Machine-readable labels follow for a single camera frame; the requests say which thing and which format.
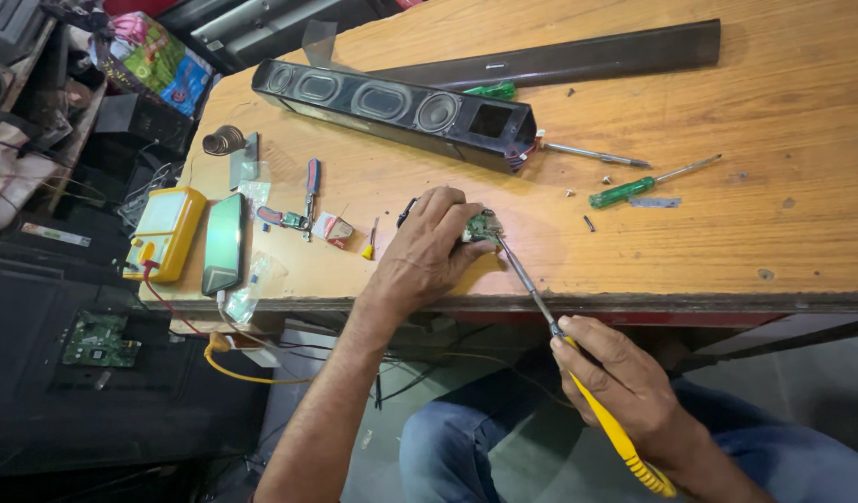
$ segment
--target jeans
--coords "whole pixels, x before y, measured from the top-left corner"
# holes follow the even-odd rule
[[[558,387],[552,358],[523,358],[517,368],[547,389]],[[780,503],[858,503],[858,453],[731,394],[683,378],[671,385],[681,406]],[[504,369],[423,406],[401,434],[407,502],[502,502],[488,453],[548,399],[537,386]]]

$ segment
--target man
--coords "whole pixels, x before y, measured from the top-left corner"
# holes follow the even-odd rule
[[[256,503],[339,500],[370,387],[395,327],[457,285],[478,257],[494,252],[487,241],[457,245],[467,220],[482,209],[447,187],[431,189],[416,202],[289,421]],[[600,368],[551,340],[562,389],[581,417],[597,424],[569,372],[621,423],[639,455],[688,497],[719,503],[858,502],[858,454],[837,441],[776,421],[728,394],[681,379],[669,383],[650,355],[596,319],[563,317],[559,326],[602,362]],[[431,402],[408,421],[401,437],[408,501],[501,501],[488,451],[544,394],[512,372],[496,374],[501,375]]]

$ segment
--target speaker box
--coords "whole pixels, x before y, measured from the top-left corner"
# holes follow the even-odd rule
[[[147,150],[184,156],[192,128],[193,119],[177,110],[157,105],[139,94],[122,94],[102,99],[94,133],[108,134],[136,149],[158,141],[155,148]]]
[[[252,90],[303,116],[508,175],[537,131],[525,103],[271,59],[258,65]]]

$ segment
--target black soundbar panel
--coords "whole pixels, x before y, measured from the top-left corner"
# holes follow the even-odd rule
[[[720,52],[721,20],[713,19],[368,74],[445,89],[524,88],[700,68],[717,64]]]
[[[289,111],[508,175],[535,141],[525,103],[267,59],[252,90]]]

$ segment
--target phone screen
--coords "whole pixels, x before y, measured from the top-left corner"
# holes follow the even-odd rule
[[[211,207],[205,234],[203,295],[239,285],[243,278],[243,195],[234,194]]]

